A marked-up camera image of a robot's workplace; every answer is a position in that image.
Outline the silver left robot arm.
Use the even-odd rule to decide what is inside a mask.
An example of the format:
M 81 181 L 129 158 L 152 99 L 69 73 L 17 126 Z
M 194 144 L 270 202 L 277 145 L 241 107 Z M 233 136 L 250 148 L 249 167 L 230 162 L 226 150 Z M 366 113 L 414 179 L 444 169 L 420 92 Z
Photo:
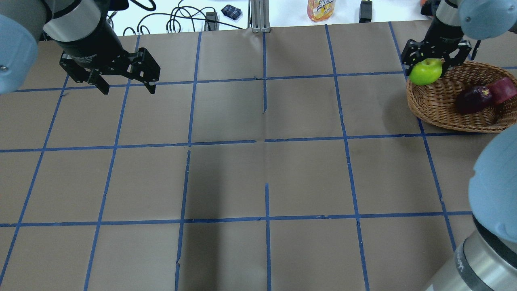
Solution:
M 108 94 L 104 76 L 123 76 L 155 93 L 161 68 L 146 48 L 125 50 L 108 22 L 128 0 L 2 0 L 0 2 L 0 91 L 18 90 L 47 35 L 63 50 L 59 64 L 76 83 Z

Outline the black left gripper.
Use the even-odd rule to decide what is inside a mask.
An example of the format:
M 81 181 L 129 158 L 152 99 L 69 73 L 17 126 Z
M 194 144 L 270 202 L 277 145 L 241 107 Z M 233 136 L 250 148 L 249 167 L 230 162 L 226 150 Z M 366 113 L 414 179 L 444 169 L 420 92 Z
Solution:
M 146 48 L 125 50 L 115 38 L 107 41 L 72 41 L 59 43 L 63 49 L 61 68 L 78 83 L 92 82 L 102 94 L 109 94 L 109 83 L 103 75 L 120 75 L 144 84 L 150 94 L 156 93 L 161 67 Z

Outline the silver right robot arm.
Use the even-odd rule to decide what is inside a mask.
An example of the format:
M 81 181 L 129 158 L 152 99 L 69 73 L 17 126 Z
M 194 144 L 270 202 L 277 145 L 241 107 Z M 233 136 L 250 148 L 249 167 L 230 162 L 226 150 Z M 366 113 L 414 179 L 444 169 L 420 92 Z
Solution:
M 423 291 L 516 289 L 516 79 L 467 60 L 482 40 L 506 32 L 516 32 L 515 0 L 440 0 L 424 39 L 409 39 L 401 53 L 412 113 L 472 133 L 458 138 L 454 154 L 484 142 L 469 177 L 460 175 L 472 233 Z

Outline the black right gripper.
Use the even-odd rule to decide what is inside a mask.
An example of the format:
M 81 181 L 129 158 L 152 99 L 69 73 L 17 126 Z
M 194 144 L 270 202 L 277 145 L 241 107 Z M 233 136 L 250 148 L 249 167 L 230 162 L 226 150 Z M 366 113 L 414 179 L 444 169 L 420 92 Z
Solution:
M 460 26 L 450 25 L 434 18 L 422 41 L 409 39 L 401 53 L 404 75 L 409 77 L 413 67 L 425 59 L 441 59 L 441 77 L 462 65 L 471 54 L 472 45 L 463 39 L 464 32 Z

